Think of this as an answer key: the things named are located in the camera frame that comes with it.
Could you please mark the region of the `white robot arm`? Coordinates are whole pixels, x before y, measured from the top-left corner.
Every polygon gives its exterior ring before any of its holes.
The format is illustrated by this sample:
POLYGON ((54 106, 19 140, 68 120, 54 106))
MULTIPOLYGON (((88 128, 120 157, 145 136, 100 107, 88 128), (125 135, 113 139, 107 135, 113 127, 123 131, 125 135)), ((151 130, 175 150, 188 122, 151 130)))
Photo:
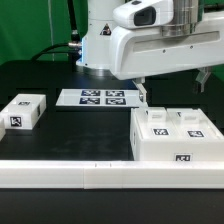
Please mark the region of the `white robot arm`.
POLYGON ((204 0, 88 0, 88 28, 77 62, 93 75, 131 79, 146 99, 147 76, 197 69, 203 85, 224 64, 224 10, 204 0))

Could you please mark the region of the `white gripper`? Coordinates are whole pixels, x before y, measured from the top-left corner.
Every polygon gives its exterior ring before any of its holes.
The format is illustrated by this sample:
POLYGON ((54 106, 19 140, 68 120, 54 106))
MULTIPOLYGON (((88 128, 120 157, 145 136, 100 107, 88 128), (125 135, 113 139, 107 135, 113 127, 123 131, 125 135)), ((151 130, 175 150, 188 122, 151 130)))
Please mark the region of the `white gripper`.
POLYGON ((202 93, 211 75, 207 66, 224 64, 224 20, 203 21, 193 34, 182 37, 162 37, 157 28, 117 27, 111 36, 109 61, 116 78, 133 79, 141 102, 147 99, 144 77, 183 70, 200 68, 195 90, 202 93))

